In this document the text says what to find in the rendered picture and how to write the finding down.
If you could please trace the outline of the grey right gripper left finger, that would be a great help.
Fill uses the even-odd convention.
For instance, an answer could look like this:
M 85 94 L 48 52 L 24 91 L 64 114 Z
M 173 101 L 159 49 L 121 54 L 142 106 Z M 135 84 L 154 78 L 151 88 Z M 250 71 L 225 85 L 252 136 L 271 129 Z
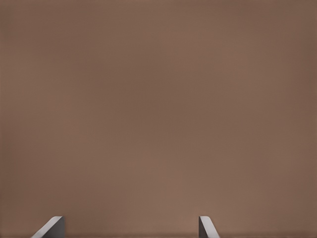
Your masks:
M 52 217 L 31 238 L 65 238 L 65 218 Z

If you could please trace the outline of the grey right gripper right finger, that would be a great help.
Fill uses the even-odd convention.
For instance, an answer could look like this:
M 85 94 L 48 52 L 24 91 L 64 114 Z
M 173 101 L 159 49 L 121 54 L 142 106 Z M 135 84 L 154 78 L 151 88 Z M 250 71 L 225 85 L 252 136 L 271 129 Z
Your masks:
M 219 234 L 209 216 L 199 217 L 199 238 L 219 238 Z

